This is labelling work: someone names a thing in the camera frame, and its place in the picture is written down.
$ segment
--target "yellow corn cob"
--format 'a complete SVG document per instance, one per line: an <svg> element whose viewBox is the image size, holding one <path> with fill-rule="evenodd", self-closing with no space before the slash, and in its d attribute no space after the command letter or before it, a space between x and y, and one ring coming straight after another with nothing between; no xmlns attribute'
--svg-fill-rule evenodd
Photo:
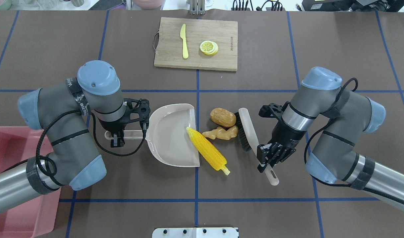
<svg viewBox="0 0 404 238"><path fill-rule="evenodd" d="M215 148L211 142L209 142L201 133L187 127L187 134L189 134L190 140L193 145L198 149L199 153L205 158L206 161L215 169L222 170L226 175L229 175L230 171L227 169L226 158Z"/></svg>

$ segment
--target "lemon slice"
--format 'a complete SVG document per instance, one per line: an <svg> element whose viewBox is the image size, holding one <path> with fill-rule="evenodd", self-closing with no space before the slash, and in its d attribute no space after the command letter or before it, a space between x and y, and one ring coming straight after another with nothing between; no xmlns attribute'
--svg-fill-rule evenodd
<svg viewBox="0 0 404 238"><path fill-rule="evenodd" d="M217 52L218 52L218 45L217 45L217 43L215 43L215 42L213 42L213 43L214 43L214 51L213 51L212 53L207 54L207 55L213 56L214 54L217 54Z"/></svg>
<svg viewBox="0 0 404 238"><path fill-rule="evenodd" d="M211 54L211 53L214 52L215 45L217 45L215 42L204 41L204 42L201 43L199 48L204 54L208 55L208 54Z"/></svg>

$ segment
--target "brush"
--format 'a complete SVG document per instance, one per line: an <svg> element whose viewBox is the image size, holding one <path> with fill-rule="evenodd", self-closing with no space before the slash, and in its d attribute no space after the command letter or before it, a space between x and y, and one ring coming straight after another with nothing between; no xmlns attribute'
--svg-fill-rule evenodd
<svg viewBox="0 0 404 238"><path fill-rule="evenodd" d="M255 128L252 124L251 117L249 115L249 111L246 108L240 108L237 113L234 113L236 116L236 126L239 129L237 132L237 136L240 141L240 146L242 146L243 151L248 152L249 150L253 150L255 156L258 150L258 137L255 132ZM268 181L271 185L276 186L279 184L279 179L273 171L273 168L267 164L265 169L265 175L268 178Z"/></svg>

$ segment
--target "blue joint cap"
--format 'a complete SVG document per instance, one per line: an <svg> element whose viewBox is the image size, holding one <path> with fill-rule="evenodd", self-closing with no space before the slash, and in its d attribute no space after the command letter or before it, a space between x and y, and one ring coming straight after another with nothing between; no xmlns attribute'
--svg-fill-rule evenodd
<svg viewBox="0 0 404 238"><path fill-rule="evenodd" d="M302 80L303 86L318 90L338 89L341 84L342 78L338 74L318 66L312 68Z"/></svg>
<svg viewBox="0 0 404 238"><path fill-rule="evenodd" d="M371 103L371 119L367 128L365 129L365 133L373 133L376 131L379 126L381 126L386 118L386 109L383 105L373 101L372 99L366 97Z"/></svg>
<svg viewBox="0 0 404 238"><path fill-rule="evenodd" d="M82 190L100 181L105 175L106 168L102 160L102 155L98 155L71 180L69 185L75 191Z"/></svg>
<svg viewBox="0 0 404 238"><path fill-rule="evenodd" d="M323 182L334 184L337 181L335 175L313 153L309 156L305 169Z"/></svg>
<svg viewBox="0 0 404 238"><path fill-rule="evenodd" d="M102 60L92 60L81 66L77 81L84 90L99 96L111 95L120 88L114 67Z"/></svg>
<svg viewBox="0 0 404 238"><path fill-rule="evenodd" d="M37 114L37 101L41 89L42 88L23 95L17 101L17 107L21 117L24 119L26 125L33 130L42 129L39 122L39 115Z"/></svg>

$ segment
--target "plastic knife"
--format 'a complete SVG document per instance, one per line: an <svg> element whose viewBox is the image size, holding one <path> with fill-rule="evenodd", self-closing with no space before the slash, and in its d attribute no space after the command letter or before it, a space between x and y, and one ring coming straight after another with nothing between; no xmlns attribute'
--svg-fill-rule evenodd
<svg viewBox="0 0 404 238"><path fill-rule="evenodd" d="M189 53L187 52L187 44L186 44L186 24L183 24L180 30L180 38L183 39L183 58L187 59L189 57Z"/></svg>

